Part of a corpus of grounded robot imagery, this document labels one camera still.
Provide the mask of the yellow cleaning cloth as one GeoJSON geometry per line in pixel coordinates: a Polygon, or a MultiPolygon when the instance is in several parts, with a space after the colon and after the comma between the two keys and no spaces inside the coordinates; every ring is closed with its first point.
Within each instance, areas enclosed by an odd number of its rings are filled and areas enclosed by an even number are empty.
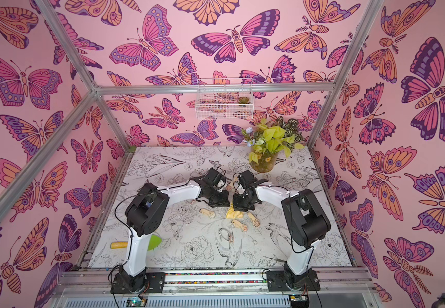
{"type": "Polygon", "coordinates": [[[244,212],[235,210],[233,205],[231,204],[226,212],[226,219],[241,219],[244,218],[244,212]]]}

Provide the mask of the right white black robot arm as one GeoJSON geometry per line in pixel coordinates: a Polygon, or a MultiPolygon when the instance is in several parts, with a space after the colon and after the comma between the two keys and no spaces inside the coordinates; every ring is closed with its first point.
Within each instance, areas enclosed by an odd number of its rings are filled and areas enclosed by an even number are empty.
{"type": "Polygon", "coordinates": [[[310,189],[293,191],[266,179],[258,180],[250,171],[239,173],[236,179],[235,210],[253,210],[263,202],[282,209],[293,251],[284,263],[282,281],[291,290],[305,288],[307,281],[313,281],[311,259],[315,248],[331,230],[330,219],[315,193],[310,189]]]}

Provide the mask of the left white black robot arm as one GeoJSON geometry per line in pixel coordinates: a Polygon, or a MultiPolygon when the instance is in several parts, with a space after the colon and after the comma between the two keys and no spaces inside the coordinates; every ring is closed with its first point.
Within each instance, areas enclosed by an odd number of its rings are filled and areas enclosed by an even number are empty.
{"type": "Polygon", "coordinates": [[[226,172],[213,167],[205,175],[193,177],[183,184],[158,187],[146,183],[136,195],[126,198],[130,202],[123,222],[130,231],[127,257],[110,272],[111,293],[138,293],[148,289],[148,246],[168,207],[186,200],[204,201],[209,207],[229,207],[226,183],[226,172]]]}

